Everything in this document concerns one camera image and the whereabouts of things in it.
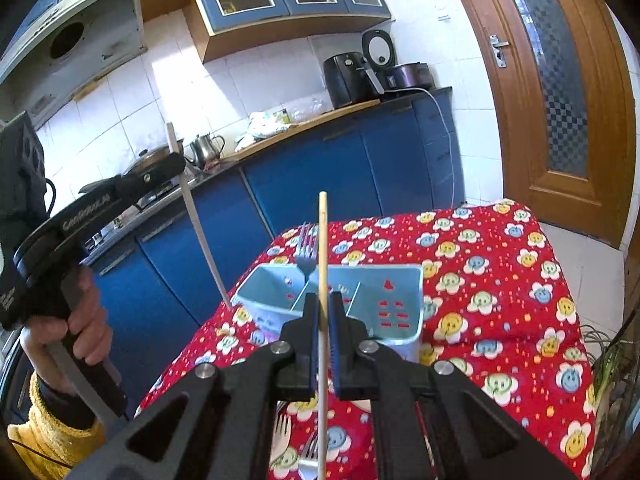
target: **black cuff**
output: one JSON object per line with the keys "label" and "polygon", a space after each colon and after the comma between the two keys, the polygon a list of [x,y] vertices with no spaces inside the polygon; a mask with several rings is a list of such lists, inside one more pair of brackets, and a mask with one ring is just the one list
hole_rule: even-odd
{"label": "black cuff", "polygon": [[54,390],[40,377],[38,377],[38,389],[49,413],[62,424],[76,430],[88,430],[94,425],[94,412],[80,397]]}

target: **fuzzy yellow sweater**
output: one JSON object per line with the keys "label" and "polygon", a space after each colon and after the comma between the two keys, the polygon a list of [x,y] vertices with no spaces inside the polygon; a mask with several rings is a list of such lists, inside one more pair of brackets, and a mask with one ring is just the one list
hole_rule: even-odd
{"label": "fuzzy yellow sweater", "polygon": [[[70,466],[78,464],[104,443],[104,428],[98,421],[89,430],[75,430],[47,411],[40,397],[35,373],[31,376],[29,395],[32,403],[29,420],[19,426],[8,426],[10,439]],[[68,468],[45,460],[22,446],[14,446],[24,463],[39,479],[60,480],[69,472]]]}

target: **floral tablecloth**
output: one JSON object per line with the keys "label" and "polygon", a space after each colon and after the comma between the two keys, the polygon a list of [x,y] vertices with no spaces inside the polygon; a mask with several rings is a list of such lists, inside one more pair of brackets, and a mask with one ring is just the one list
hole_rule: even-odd
{"label": "floral tablecloth", "polygon": [[[247,273],[258,264],[293,262],[297,233],[291,229],[278,236]],[[420,362],[451,360],[578,478],[589,475],[591,371],[566,281],[526,206],[503,200],[492,206],[333,222],[328,236],[330,264],[422,264]],[[233,365],[263,344],[264,334],[244,307],[230,312],[221,305],[140,409],[195,365]],[[375,479],[369,403],[341,402],[330,395],[328,408],[327,477]],[[317,410],[317,397],[286,407],[293,431],[289,447],[271,465],[270,478],[298,478],[299,453],[317,429]]]}

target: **metal screw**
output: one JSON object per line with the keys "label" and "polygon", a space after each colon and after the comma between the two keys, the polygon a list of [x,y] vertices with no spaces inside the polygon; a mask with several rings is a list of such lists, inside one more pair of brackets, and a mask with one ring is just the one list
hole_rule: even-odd
{"label": "metal screw", "polygon": [[276,341],[275,343],[271,343],[271,351],[274,354],[286,354],[289,350],[291,350],[291,345],[286,341]]}
{"label": "metal screw", "polygon": [[196,377],[209,379],[216,373],[216,367],[211,363],[202,363],[196,367]]}
{"label": "metal screw", "polygon": [[365,341],[361,341],[358,345],[358,348],[363,354],[374,354],[380,348],[380,345],[375,341],[367,339]]}
{"label": "metal screw", "polygon": [[451,375],[454,366],[451,361],[437,361],[436,364],[433,365],[433,369],[436,370],[436,373],[439,375]]}

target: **fork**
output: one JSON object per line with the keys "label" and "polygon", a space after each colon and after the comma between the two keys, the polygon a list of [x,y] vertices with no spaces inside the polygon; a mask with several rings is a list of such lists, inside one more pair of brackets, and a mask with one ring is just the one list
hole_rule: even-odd
{"label": "fork", "polygon": [[318,266],[318,236],[314,234],[314,229],[315,224],[302,224],[296,251],[293,253],[296,265],[305,275],[305,283]]}
{"label": "fork", "polygon": [[273,463],[281,454],[283,454],[289,441],[291,440],[291,417],[284,413],[278,415],[275,425],[273,426],[273,438],[271,439],[271,454],[269,464]]}
{"label": "fork", "polygon": [[298,474],[302,480],[318,478],[318,432],[314,431],[300,453]]}

